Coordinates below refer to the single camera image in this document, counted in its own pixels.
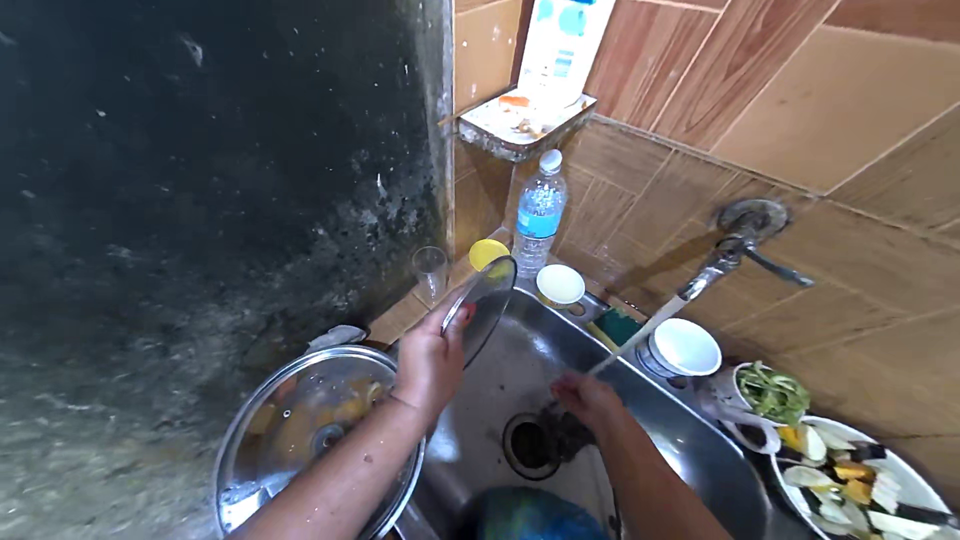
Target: running water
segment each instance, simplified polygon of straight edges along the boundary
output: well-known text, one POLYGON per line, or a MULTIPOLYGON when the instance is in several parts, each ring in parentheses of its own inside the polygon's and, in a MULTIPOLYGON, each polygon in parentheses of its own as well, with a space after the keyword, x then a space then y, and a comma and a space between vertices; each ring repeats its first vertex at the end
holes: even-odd
POLYGON ((657 312, 654 313, 652 317, 647 319, 647 322, 644 323, 644 325, 640 327, 640 330, 636 331, 636 333, 632 335, 630 339, 627 340, 626 343, 621 345, 620 348, 617 349, 616 351, 613 351, 612 353, 610 353, 610 355, 607 356, 606 360, 590 368, 587 374, 591 376, 596 376, 596 374, 603 371, 605 367, 614 363, 618 356, 623 356, 624 353, 630 352, 633 349, 633 347, 636 347, 636 345, 640 341, 646 339, 646 337, 650 335, 651 332, 656 330, 657 327, 663 323, 663 321, 672 317, 677 311, 680 311, 681 309, 683 309, 684 306, 686 306, 686 300, 680 298, 677 295, 674 295, 674 297, 671 298, 669 302, 664 304, 663 307, 658 309, 657 312))

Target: green sponge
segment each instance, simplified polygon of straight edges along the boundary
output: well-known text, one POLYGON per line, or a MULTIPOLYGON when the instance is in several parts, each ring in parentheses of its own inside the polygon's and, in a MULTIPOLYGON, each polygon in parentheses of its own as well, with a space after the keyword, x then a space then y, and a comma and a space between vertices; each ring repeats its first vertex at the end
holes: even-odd
POLYGON ((630 315, 611 307, 592 323, 587 324, 587 330, 612 351, 626 343, 636 331, 640 330, 641 326, 630 315))

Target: dark concrete wall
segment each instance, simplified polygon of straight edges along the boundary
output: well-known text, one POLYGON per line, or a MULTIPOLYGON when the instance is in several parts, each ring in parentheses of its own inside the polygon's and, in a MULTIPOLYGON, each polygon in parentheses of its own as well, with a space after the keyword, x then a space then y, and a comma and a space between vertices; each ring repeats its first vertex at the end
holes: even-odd
POLYGON ((440 4, 400 4, 0 3, 0 536, 207 536, 245 393, 413 284, 440 4))

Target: stainless steel sink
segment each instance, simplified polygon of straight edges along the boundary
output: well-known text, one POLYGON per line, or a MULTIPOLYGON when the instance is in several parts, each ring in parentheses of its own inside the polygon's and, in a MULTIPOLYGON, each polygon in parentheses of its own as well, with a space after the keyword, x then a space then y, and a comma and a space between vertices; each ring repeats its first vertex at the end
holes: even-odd
MULTIPOLYGON (((522 478, 501 445, 507 422, 551 402, 548 384, 563 370, 586 372, 607 350, 583 330, 604 307, 584 299, 574 317, 541 304, 522 283, 463 387, 430 438, 413 496, 417 525, 451 538, 470 501, 501 485, 528 485, 585 508, 601 524, 614 515, 612 490, 596 448, 589 446, 541 481, 522 478)), ((676 389, 641 366, 616 362, 600 374, 650 433, 660 452, 737 539, 770 538, 771 507, 755 469, 733 442, 695 411, 692 389, 676 389)), ((415 534, 398 526, 407 540, 415 534)))

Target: stainless steel pot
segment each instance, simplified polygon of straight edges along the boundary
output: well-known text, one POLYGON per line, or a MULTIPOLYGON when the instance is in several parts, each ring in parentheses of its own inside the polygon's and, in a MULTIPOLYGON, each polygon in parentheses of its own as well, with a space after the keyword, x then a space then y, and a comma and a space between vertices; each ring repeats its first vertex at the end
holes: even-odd
MULTIPOLYGON (((237 412, 217 454, 214 504, 222 535, 243 524, 323 455, 394 384, 396 363, 360 345, 330 347, 280 368, 237 412)), ((382 538, 420 475, 426 439, 358 538, 382 538)))

